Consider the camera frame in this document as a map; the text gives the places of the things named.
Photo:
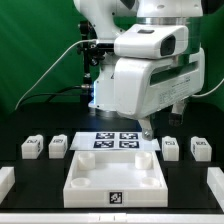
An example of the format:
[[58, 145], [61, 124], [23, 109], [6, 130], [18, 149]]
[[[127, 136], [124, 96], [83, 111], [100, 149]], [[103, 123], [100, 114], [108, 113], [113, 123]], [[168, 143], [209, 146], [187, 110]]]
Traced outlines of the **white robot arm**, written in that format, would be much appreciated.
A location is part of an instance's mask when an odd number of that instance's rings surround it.
[[91, 56], [100, 73], [89, 107], [138, 121], [147, 140], [150, 116], [163, 108], [173, 108], [179, 125], [186, 99], [204, 84], [201, 0], [73, 1], [96, 32]]

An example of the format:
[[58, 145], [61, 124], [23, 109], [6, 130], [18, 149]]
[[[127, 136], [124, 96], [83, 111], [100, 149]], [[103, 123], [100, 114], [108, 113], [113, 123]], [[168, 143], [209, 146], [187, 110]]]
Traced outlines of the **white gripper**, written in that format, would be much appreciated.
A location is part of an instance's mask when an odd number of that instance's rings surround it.
[[154, 138], [150, 118], [146, 116], [175, 103], [169, 114], [169, 124], [180, 126], [186, 106], [185, 102], [180, 100], [199, 92], [204, 84], [203, 49], [189, 57], [189, 64], [176, 77], [170, 78], [169, 74], [165, 73], [165, 81], [151, 84], [151, 78], [158, 76], [162, 68], [170, 71], [172, 62], [172, 58], [160, 60], [120, 58], [115, 66], [115, 110], [123, 117], [139, 119], [142, 137], [145, 140]]

